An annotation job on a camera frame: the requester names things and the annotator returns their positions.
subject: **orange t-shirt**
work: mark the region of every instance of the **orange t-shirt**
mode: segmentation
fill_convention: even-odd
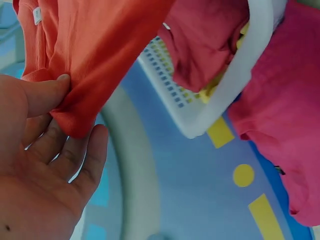
[[[13,0],[23,29],[23,80],[70,74],[71,91],[51,112],[63,131],[83,137],[174,0]]]

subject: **laundry basket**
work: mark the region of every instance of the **laundry basket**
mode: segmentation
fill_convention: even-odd
[[[251,69],[282,19],[287,0],[248,0],[248,3],[248,32],[208,104],[202,103],[198,94],[173,82],[173,64],[160,37],[153,39],[138,58],[175,124],[189,139],[203,135],[249,82]]]

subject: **yellow circle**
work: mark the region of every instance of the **yellow circle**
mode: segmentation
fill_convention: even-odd
[[[248,187],[255,179],[255,171],[248,164],[237,166],[233,172],[233,181],[239,188]]]

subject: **yellow rectangle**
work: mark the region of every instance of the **yellow rectangle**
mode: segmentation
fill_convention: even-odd
[[[264,240],[285,240],[265,194],[250,203],[248,207]]]
[[[221,148],[227,143],[235,139],[227,123],[220,117],[215,123],[206,131],[209,135],[215,148]]]

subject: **magenta clothing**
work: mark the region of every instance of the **magenta clothing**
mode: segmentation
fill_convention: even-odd
[[[289,1],[228,114],[240,137],[284,171],[291,215],[320,225],[320,10]]]
[[[173,80],[199,92],[221,73],[236,52],[249,20],[248,0],[176,0],[158,35],[174,65]]]

